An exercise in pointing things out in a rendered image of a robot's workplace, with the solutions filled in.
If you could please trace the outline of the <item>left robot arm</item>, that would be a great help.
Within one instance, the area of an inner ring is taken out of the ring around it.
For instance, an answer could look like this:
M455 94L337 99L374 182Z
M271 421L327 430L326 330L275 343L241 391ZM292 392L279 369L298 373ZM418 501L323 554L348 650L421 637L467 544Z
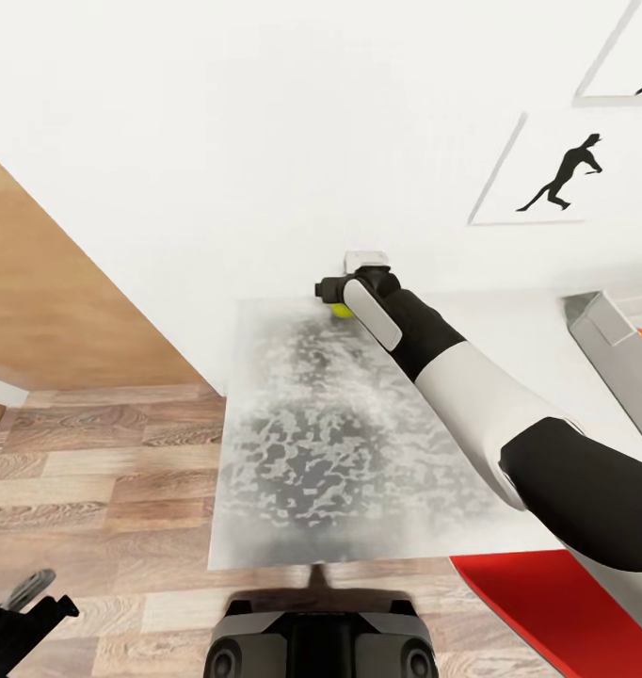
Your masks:
M78 607L67 594L56 601L52 595L46 595L22 614L21 609L55 577L51 567L34 571L0 600L0 678L7 678L12 667L61 623L64 615L76 617L79 614Z

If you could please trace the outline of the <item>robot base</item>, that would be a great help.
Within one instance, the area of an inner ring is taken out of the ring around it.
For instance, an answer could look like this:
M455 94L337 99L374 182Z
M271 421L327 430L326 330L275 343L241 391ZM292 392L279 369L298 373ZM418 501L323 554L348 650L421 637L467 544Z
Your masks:
M202 678L440 678L430 631L409 600L389 614L253 613L231 601Z

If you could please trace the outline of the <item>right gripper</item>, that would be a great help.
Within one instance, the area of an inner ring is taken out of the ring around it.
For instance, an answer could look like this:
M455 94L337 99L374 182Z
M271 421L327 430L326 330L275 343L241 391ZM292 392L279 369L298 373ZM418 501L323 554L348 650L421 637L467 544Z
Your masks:
M352 277L352 274L348 274L344 277L322 278L320 283L314 285L314 296L322 297L322 302L326 304L345 304L345 283Z

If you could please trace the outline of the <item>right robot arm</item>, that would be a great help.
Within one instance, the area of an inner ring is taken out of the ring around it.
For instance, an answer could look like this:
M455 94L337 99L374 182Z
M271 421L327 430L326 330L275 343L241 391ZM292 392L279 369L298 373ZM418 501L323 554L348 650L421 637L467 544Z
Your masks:
M382 251L347 251L314 296L345 307L392 356L510 507L533 512L642 627L642 461L590 438L403 289Z

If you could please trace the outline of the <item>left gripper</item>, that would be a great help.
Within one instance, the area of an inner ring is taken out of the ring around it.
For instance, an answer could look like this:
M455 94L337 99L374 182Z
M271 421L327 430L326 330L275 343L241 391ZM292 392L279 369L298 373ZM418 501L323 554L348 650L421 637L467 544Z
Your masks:
M22 661L37 642L61 623L64 615L76 617L79 610L67 594L56 601L52 595L46 595L25 614L22 611L15 611L14 614L18 623L14 635L0 652L0 678L7 678L12 667Z

